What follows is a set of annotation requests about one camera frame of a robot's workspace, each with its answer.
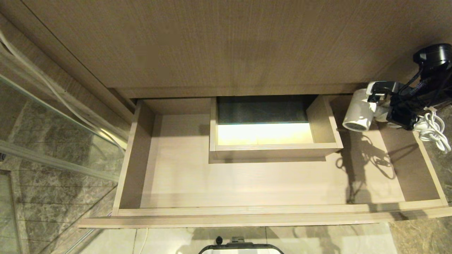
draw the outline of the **wooden drawer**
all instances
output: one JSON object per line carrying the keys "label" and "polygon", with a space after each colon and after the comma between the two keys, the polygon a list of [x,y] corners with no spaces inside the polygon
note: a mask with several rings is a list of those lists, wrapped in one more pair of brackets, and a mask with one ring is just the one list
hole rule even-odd
{"label": "wooden drawer", "polygon": [[[268,128],[268,125],[260,124],[218,125],[217,103],[213,98],[210,114],[209,160],[211,163],[325,161],[327,155],[343,148],[327,97],[318,96],[306,110],[306,114],[308,123],[273,124],[272,126],[276,128]],[[298,129],[295,133],[293,133],[293,127]],[[259,132],[259,128],[268,131],[269,133],[264,134],[271,135],[271,139],[259,143],[246,139],[246,136],[253,135],[253,132]],[[221,139],[223,133],[227,137],[227,143]],[[237,133],[243,134],[239,135],[239,140],[236,141],[237,138],[234,137],[237,137]],[[308,136],[308,138],[297,140],[297,136]]]}
{"label": "wooden drawer", "polygon": [[[350,98],[326,98],[337,126]],[[344,148],[324,161],[211,164],[210,109],[209,98],[139,101],[113,215],[78,227],[335,225],[452,215],[412,132],[340,128],[334,131]]]}

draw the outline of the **cabinet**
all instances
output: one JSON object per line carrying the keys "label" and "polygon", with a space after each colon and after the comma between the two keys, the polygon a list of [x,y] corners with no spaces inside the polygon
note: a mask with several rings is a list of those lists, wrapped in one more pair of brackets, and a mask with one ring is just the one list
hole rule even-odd
{"label": "cabinet", "polygon": [[[302,226],[452,215],[416,134],[384,125],[363,133],[342,128],[350,98],[319,96],[311,105],[314,140],[332,135],[329,147],[278,144],[263,153],[246,145],[232,151],[254,157],[240,158],[218,156],[215,98],[140,100],[113,214],[78,226]],[[276,160],[278,154],[291,159]]]}

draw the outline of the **black cable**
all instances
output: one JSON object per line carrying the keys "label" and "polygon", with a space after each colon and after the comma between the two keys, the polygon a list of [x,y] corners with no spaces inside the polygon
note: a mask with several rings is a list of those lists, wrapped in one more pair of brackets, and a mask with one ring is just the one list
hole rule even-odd
{"label": "black cable", "polygon": [[398,94],[402,94],[402,91],[405,90],[411,83],[413,83],[416,79],[421,75],[422,69],[424,67],[422,65],[419,66],[419,71],[399,90]]}

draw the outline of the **white cord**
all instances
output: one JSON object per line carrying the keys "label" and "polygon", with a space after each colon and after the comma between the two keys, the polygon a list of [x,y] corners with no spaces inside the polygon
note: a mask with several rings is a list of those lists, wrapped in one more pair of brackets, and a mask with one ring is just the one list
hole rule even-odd
{"label": "white cord", "polygon": [[138,254],[141,254],[143,252],[144,246],[146,245],[147,241],[147,235],[149,234],[149,228],[146,228],[146,237],[144,238],[143,246],[141,247],[141,250]]}
{"label": "white cord", "polygon": [[446,125],[444,121],[436,115],[436,109],[427,108],[431,112],[424,116],[419,116],[420,120],[414,125],[414,130],[419,131],[419,139],[422,141],[434,141],[439,150],[444,154],[451,151],[447,137],[443,134]]}
{"label": "white cord", "polygon": [[62,97],[61,95],[55,90],[55,88],[52,85],[51,80],[49,80],[45,73],[40,70],[38,67],[36,67],[30,60],[28,60],[26,57],[22,56],[20,52],[18,52],[6,39],[5,35],[3,34],[3,31],[0,29],[0,39],[2,43],[8,48],[8,50],[15,56],[23,65],[25,65],[32,73],[34,73],[36,76],[38,76],[45,84],[46,86],[53,92],[53,94],[63,103],[69,111],[71,111],[76,117],[78,117],[81,121],[86,123],[87,125],[94,128],[96,131],[103,133],[106,135],[118,148],[119,150],[125,154],[124,149],[116,142],[114,138],[112,138],[107,132],[102,130],[101,128],[97,127],[96,125],[92,124],[90,121],[88,121],[86,118],[78,114]]}

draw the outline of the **floor tile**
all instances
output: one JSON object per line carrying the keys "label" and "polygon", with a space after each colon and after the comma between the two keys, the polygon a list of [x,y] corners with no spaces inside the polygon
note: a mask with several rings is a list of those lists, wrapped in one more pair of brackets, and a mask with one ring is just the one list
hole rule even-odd
{"label": "floor tile", "polygon": [[80,254],[132,253],[135,232],[135,229],[104,230],[90,245],[80,252]]}
{"label": "floor tile", "polygon": [[452,253],[452,217],[390,223],[398,254]]}
{"label": "floor tile", "polygon": [[267,240],[284,254],[397,254],[387,224],[268,227]]}
{"label": "floor tile", "polygon": [[[139,229],[134,253],[139,253],[145,236],[146,229]],[[264,227],[149,229],[143,253],[197,254],[207,245],[215,244],[218,236],[223,238],[223,244],[233,236],[243,236],[246,242],[255,244],[267,242]]]}

